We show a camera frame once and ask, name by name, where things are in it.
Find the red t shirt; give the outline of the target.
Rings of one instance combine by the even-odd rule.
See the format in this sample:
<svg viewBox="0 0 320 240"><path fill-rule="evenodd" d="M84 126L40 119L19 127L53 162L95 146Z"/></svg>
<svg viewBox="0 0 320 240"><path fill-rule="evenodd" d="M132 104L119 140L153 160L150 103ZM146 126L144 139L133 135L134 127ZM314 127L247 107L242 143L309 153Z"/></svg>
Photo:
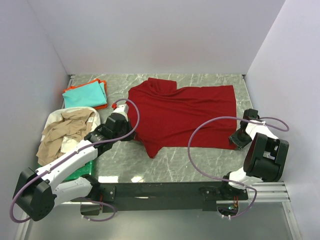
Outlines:
<svg viewBox="0 0 320 240"><path fill-rule="evenodd" d="M153 159L163 147L187 147L194 130L204 122L223 116L202 127L191 140L192 147L235 149L229 143L237 129L236 97L232 85L178 88L172 80L148 78L128 91L128 118L136 126L135 140Z"/></svg>

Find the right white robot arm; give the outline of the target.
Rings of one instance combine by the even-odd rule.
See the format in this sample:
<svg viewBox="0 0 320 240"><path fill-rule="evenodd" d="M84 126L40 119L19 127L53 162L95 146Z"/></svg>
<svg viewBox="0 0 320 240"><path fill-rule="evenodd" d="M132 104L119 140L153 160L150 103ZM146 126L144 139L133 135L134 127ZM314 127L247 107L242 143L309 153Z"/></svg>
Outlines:
<svg viewBox="0 0 320 240"><path fill-rule="evenodd" d="M250 147L243 166L226 175L228 187L244 190L255 183L278 182L284 171L289 142L274 135L257 110L246 109L243 118L250 123L242 120L239 129L229 137L229 142L237 150L247 145Z"/></svg>

